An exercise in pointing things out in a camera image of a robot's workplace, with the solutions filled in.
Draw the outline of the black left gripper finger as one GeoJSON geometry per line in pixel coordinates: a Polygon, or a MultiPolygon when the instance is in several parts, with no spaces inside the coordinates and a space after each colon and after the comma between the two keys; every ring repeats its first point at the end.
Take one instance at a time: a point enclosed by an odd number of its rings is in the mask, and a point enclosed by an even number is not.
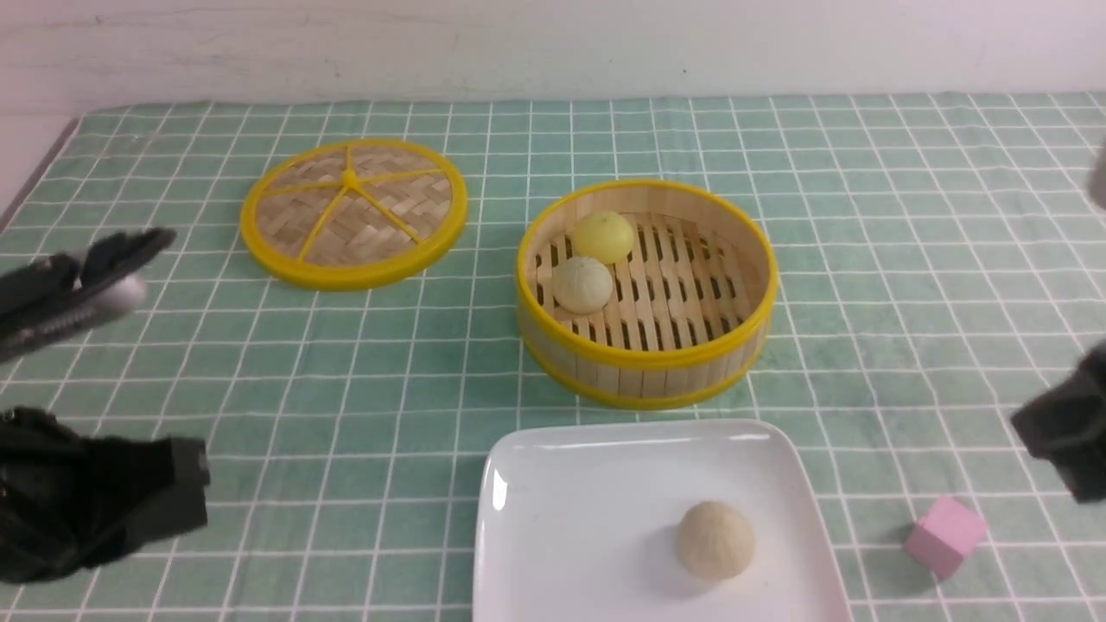
{"type": "Polygon", "coordinates": [[[149,288],[140,271],[177,238],[170,228],[119,230],[83,251],[63,251],[1,276],[1,362],[133,314],[149,288]]]}
{"type": "Polygon", "coordinates": [[[1,422],[1,576],[58,581],[208,523],[206,443],[81,435],[46,410],[1,422]]]}

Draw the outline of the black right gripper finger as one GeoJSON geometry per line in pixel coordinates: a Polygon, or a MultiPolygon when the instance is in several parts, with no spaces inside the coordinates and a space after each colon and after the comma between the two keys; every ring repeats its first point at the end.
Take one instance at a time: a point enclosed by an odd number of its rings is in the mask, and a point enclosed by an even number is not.
{"type": "Polygon", "coordinates": [[[1076,502],[1105,500],[1105,343],[1010,417],[1035,460],[1050,463],[1076,502]]]}

